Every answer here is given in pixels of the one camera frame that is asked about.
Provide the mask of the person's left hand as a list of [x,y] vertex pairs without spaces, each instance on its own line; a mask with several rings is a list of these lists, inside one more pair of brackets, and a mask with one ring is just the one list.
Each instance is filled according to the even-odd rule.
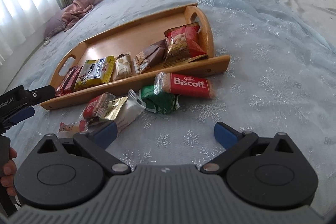
[[14,188],[14,175],[17,172],[17,166],[13,159],[17,157],[17,152],[15,149],[9,149],[9,160],[6,164],[3,165],[2,170],[4,176],[1,178],[1,186],[6,189],[6,192],[9,196],[15,197],[17,195]]

